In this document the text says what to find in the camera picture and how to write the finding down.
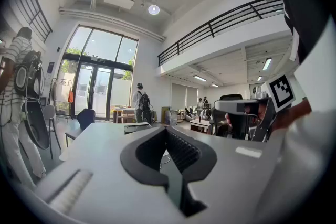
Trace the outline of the long black mezzanine railing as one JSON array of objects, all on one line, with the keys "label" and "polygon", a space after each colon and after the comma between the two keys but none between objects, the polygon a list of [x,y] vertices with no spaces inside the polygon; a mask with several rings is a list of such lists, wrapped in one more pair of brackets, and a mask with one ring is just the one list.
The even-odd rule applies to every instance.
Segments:
[{"label": "long black mezzanine railing", "polygon": [[199,43],[245,24],[284,13],[283,0],[253,0],[230,9],[201,24],[158,55],[158,66],[165,64]]}]

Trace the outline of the white ceiling pipes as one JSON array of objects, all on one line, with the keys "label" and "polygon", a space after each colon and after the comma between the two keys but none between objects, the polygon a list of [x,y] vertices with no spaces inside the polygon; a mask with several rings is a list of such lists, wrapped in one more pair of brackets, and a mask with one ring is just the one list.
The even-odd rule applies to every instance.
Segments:
[{"label": "white ceiling pipes", "polygon": [[165,41],[164,36],[161,36],[146,28],[140,27],[136,24],[119,19],[117,17],[113,17],[110,15],[102,14],[102,13],[87,11],[87,10],[81,10],[81,9],[59,8],[58,10],[59,10],[60,15],[66,15],[66,16],[72,16],[72,17],[78,17],[78,18],[87,18],[87,19],[92,19],[92,20],[96,20],[99,22],[109,23],[112,25],[123,27],[128,30],[132,30],[138,34],[142,34],[144,36],[150,37],[159,42]]}]

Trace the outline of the dark blue chair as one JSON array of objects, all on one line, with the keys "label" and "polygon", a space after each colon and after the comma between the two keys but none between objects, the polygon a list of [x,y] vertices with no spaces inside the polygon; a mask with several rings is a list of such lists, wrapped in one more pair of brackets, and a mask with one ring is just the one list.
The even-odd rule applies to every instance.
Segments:
[{"label": "dark blue chair", "polygon": [[91,123],[96,121],[96,113],[93,109],[83,109],[78,115],[77,120],[79,123],[79,128],[66,132],[66,146],[69,145],[68,139],[75,140]]}]

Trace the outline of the glass entrance doors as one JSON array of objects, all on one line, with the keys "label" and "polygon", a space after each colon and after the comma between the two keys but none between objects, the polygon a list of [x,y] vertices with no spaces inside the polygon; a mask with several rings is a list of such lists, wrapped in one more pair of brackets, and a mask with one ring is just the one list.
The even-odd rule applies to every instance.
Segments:
[{"label": "glass entrance doors", "polygon": [[111,109],[129,107],[136,39],[79,25],[67,44],[57,78],[72,81],[71,116],[93,109],[96,119],[112,121]]}]

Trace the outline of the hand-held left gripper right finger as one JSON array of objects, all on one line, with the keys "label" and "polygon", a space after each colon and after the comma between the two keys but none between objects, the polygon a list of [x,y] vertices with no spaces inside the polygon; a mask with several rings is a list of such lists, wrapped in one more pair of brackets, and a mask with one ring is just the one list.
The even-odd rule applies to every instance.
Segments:
[{"label": "hand-held left gripper right finger", "polygon": [[213,137],[169,127],[169,153],[182,171],[183,211],[169,224],[258,224],[279,211],[284,134],[267,143]]}]

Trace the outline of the metal clothes rack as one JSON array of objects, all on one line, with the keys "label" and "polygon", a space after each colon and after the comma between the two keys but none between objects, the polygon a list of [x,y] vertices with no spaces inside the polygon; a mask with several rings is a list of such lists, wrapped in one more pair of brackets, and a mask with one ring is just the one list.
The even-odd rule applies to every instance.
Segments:
[{"label": "metal clothes rack", "polygon": [[56,109],[56,115],[71,118],[71,103],[68,103],[68,94],[72,90],[72,81],[69,79],[53,78],[51,80],[48,104]]}]

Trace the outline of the grey chair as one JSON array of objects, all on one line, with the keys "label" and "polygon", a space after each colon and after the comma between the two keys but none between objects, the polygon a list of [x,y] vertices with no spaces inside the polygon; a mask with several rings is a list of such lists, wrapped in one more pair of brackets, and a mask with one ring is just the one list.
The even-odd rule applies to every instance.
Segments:
[{"label": "grey chair", "polygon": [[58,135],[57,135],[57,130],[56,130],[56,109],[53,105],[48,104],[43,108],[43,116],[44,116],[44,120],[47,126],[47,130],[48,130],[48,135],[49,138],[51,140],[51,133],[54,133],[55,135],[55,139],[58,145],[59,150],[61,151],[61,146],[60,146],[60,142],[58,139]]}]

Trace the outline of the white side table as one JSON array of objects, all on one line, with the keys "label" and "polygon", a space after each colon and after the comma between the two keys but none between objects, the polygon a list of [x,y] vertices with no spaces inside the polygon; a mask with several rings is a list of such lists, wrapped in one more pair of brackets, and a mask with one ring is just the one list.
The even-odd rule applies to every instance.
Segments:
[{"label": "white side table", "polygon": [[117,111],[118,110],[127,110],[127,109],[132,109],[133,111],[134,111],[134,108],[131,108],[131,107],[117,107],[117,106],[115,106],[115,107],[113,107],[112,109],[111,109],[111,112],[110,112],[110,116],[111,116],[111,118],[112,118],[112,122],[113,123],[116,123],[116,114],[117,114]]}]

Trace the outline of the person's right forearm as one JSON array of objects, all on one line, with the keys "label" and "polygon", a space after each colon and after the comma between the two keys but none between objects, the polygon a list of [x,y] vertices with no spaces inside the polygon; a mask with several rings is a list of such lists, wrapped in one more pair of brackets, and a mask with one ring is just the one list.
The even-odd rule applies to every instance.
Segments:
[{"label": "person's right forearm", "polygon": [[280,111],[274,123],[271,126],[271,130],[279,130],[288,128],[296,119],[299,119],[311,112],[311,106],[307,98],[293,107],[286,108]]}]

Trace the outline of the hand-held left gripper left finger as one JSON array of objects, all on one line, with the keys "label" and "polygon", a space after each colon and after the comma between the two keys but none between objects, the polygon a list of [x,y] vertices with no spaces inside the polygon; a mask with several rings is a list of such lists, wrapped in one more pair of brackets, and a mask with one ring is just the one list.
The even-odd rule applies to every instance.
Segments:
[{"label": "hand-held left gripper left finger", "polygon": [[39,183],[33,207],[45,224],[181,224],[184,216],[163,186],[142,184],[122,167],[122,150],[159,128],[84,150]]}]

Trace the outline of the black backpack rig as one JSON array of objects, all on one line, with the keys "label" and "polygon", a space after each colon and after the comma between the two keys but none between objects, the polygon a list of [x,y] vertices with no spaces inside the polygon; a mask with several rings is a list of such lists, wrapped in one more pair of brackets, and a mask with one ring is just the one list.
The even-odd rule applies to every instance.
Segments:
[{"label": "black backpack rig", "polygon": [[152,117],[150,99],[146,93],[140,95],[141,98],[139,101],[139,109],[142,112],[141,113],[142,121],[151,124],[153,117]]},{"label": "black backpack rig", "polygon": [[42,150],[49,149],[50,137],[40,104],[43,69],[41,53],[30,51],[18,65],[14,75],[14,88],[19,96],[25,98],[22,108],[24,123],[32,142]]}]

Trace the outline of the plastic-wrapped bundle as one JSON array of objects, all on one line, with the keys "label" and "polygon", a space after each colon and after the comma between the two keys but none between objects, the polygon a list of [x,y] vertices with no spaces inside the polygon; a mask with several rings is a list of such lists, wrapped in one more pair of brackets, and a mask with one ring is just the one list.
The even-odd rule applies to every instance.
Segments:
[{"label": "plastic-wrapped bundle", "polygon": [[174,110],[166,110],[164,114],[164,124],[170,126],[177,125],[177,111]]}]

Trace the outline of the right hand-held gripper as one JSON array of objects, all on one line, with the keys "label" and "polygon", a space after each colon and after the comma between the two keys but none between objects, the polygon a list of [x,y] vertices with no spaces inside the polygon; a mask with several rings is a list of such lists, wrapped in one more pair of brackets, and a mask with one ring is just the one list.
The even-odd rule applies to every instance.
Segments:
[{"label": "right hand-held gripper", "polygon": [[257,88],[251,100],[217,100],[214,108],[233,115],[254,115],[256,125],[251,127],[251,140],[266,142],[278,113],[296,100],[292,86],[284,74],[279,74]]}]

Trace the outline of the wooden low table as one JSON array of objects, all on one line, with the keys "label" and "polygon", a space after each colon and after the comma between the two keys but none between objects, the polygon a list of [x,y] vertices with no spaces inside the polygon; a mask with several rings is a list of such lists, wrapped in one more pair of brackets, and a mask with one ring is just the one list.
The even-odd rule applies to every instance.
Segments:
[{"label": "wooden low table", "polygon": [[210,126],[210,121],[207,120],[194,119],[190,121],[190,130],[192,131],[208,133]]}]

